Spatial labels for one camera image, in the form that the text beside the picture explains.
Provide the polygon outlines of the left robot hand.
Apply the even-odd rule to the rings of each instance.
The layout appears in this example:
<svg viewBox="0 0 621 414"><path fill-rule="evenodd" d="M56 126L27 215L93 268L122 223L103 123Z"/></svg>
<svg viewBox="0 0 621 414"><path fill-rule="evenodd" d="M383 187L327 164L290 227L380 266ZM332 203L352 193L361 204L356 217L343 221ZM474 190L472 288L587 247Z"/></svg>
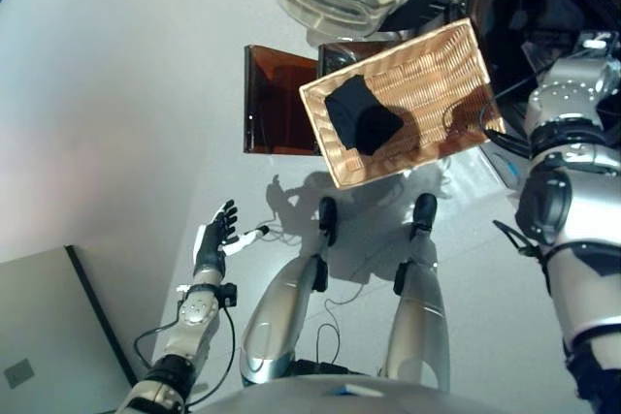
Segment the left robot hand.
<svg viewBox="0 0 621 414"><path fill-rule="evenodd" d="M270 232L270 228L263 225L238 233L237 213L235 202L228 200L216 211L209 224L198 227L192 252L195 273L214 269L224 275L227 257L241 252Z"/></svg>

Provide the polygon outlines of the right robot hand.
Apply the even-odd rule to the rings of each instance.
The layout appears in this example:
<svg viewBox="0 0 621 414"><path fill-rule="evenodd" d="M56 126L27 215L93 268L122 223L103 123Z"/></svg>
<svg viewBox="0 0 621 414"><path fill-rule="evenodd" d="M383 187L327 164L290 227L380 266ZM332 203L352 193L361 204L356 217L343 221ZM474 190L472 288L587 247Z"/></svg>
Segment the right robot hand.
<svg viewBox="0 0 621 414"><path fill-rule="evenodd" d="M540 75L562 58L619 58L620 39L616 31L535 30L521 50L535 74Z"/></svg>

